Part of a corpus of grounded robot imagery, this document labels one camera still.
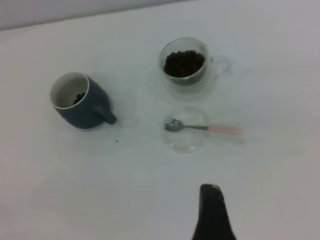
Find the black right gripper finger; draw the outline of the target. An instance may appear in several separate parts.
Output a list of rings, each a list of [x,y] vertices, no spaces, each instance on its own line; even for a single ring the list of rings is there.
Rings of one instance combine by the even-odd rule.
[[[199,190],[199,214],[193,240],[236,240],[224,195],[219,186],[202,184]]]

